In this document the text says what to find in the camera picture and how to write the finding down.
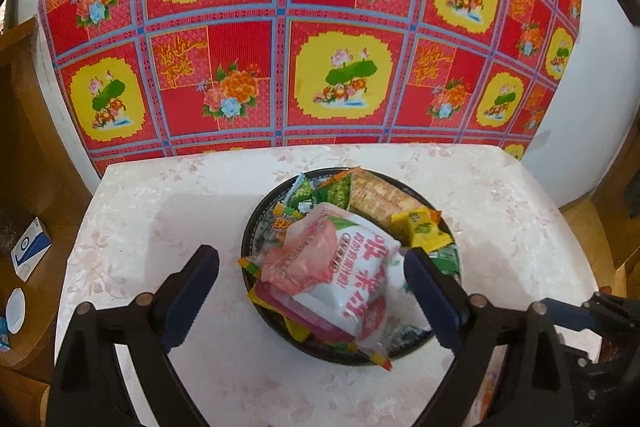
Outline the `white red jelly pouch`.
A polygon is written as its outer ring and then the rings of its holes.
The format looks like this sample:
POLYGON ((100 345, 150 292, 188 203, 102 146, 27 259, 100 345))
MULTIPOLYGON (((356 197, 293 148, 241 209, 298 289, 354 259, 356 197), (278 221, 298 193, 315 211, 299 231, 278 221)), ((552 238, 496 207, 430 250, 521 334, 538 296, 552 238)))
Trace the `white red jelly pouch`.
POLYGON ((281 291, 281 303, 325 343, 364 343, 385 325, 387 265, 399 253, 400 244, 363 217, 328 202, 291 225, 285 242, 323 218, 329 218, 336 228, 332 282, 294 296, 281 291))

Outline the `blue white small box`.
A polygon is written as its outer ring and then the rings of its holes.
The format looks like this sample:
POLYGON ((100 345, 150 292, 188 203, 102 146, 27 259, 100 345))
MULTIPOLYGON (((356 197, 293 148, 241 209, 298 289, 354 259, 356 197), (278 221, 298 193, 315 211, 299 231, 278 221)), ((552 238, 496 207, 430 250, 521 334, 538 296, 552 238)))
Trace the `blue white small box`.
POLYGON ((42 221, 35 217, 11 251, 11 261, 17 277, 26 282, 52 246, 42 221))

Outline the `green snack packet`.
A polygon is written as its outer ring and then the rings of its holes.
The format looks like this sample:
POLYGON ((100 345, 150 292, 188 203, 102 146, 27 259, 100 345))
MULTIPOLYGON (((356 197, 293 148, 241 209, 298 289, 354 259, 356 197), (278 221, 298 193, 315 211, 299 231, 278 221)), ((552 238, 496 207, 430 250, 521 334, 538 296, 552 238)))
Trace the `green snack packet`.
POLYGON ((431 258, 442 274, 453 277, 458 282, 461 281, 459 249, 455 243, 439 248, 437 251, 432 251, 428 254, 428 257, 431 258))

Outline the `red floral wall cloth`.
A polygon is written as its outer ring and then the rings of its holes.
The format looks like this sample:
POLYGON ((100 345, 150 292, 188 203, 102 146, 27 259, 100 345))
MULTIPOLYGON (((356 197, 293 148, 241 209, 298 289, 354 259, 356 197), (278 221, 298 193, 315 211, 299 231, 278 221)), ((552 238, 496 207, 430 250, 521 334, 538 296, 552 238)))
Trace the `red floral wall cloth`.
POLYGON ((218 150, 492 145, 522 157, 582 0, 41 0, 97 173, 218 150))

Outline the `white round lid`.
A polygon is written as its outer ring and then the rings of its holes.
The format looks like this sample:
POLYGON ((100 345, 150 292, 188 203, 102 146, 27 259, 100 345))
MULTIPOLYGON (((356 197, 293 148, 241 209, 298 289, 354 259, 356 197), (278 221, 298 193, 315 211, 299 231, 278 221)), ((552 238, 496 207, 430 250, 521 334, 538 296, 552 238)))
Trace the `white round lid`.
POLYGON ((22 288, 14 288, 6 302, 6 324, 12 335, 24 325, 26 317, 26 297, 22 288))

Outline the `brown wooden cabinet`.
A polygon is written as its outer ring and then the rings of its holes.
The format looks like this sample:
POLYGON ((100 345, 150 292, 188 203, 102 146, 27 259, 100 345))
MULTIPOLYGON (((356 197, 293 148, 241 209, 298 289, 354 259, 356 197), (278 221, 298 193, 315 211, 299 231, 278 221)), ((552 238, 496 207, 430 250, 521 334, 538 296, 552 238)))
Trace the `brown wooden cabinet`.
POLYGON ((53 375, 56 319, 66 271, 90 194, 79 178, 43 98, 32 62, 34 18, 1 37, 1 298, 26 298, 26 317, 1 355, 1 422, 41 426, 53 375), (10 252, 39 219, 52 239, 27 281, 10 252))

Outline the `pink jelly pouch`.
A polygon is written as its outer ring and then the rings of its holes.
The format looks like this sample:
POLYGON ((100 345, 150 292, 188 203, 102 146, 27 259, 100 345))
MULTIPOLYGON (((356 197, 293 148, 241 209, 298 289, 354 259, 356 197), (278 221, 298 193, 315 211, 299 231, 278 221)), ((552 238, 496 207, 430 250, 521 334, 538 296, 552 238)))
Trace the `pink jelly pouch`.
POLYGON ((281 248, 272 248, 262 262, 260 280, 286 295, 331 283, 337 252, 336 228, 329 218, 318 219, 281 248))

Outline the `yellow snack packet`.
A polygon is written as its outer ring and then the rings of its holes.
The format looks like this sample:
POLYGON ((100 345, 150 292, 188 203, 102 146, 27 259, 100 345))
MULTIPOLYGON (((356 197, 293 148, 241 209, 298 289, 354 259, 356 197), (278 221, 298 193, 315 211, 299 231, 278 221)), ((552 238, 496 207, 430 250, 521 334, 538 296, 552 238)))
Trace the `yellow snack packet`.
POLYGON ((411 248, 421 247, 427 253, 438 251, 452 243, 452 237, 439 228, 440 212, 427 207, 420 207, 395 213, 390 218, 394 231, 401 232, 411 248))

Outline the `woven brown cracker packet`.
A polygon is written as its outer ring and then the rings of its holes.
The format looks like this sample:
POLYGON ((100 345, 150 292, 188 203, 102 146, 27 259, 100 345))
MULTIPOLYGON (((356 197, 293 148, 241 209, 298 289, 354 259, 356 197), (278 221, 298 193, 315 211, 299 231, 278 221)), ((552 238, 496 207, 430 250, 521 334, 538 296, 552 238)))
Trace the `woven brown cracker packet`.
POLYGON ((377 174, 361 168, 350 172, 348 209, 382 228, 389 227, 397 213, 421 207, 423 202, 377 174))

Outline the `dark patterned serving plate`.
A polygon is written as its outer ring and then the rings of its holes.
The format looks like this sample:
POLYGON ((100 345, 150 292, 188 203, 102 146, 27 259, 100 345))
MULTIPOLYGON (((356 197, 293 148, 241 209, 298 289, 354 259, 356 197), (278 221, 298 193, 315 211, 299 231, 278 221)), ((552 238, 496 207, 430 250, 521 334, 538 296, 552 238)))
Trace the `dark patterned serving plate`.
POLYGON ((326 168, 264 197, 245 228, 239 264, 248 299, 297 349, 390 369, 432 335, 405 280, 414 246, 460 279, 456 241, 422 195, 386 174, 326 168))

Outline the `white floral tablecloth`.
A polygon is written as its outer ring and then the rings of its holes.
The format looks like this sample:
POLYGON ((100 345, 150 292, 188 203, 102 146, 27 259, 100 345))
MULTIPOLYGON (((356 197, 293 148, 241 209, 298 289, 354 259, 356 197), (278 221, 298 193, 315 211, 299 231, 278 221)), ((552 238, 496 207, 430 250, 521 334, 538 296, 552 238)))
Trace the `white floral tablecloth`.
POLYGON ((258 202, 304 171, 362 167, 423 195, 454 234, 462 283, 495 305, 554 298, 579 305, 597 289, 555 203, 495 146, 364 144, 263 148, 108 167, 67 261, 56 329, 84 301, 97 308, 155 291, 198 246, 220 272, 172 364, 214 426, 409 426, 451 362, 430 341, 391 369, 326 363, 273 332, 248 301, 238 258, 258 202))

